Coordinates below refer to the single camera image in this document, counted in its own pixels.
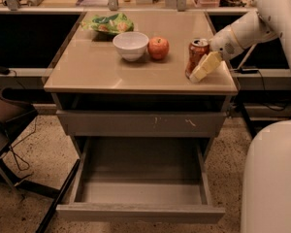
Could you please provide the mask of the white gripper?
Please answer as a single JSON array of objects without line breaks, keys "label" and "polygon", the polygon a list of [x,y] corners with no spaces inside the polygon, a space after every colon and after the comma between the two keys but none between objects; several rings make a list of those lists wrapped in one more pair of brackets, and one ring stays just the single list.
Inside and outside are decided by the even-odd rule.
[{"label": "white gripper", "polygon": [[210,39],[210,50],[210,53],[202,56],[198,65],[191,72],[189,76],[191,82],[200,82],[221,64],[222,58],[231,60],[243,53],[243,47],[231,25],[224,27]]}]

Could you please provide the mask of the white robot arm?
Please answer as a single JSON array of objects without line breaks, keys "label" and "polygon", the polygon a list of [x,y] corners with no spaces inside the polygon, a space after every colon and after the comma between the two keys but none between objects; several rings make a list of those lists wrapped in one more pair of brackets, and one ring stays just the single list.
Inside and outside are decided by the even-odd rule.
[{"label": "white robot arm", "polygon": [[[210,39],[189,79],[197,83],[222,61],[275,38],[291,72],[291,0],[257,0],[254,11]],[[241,233],[291,233],[291,119],[263,128],[251,141],[243,171]]]}]

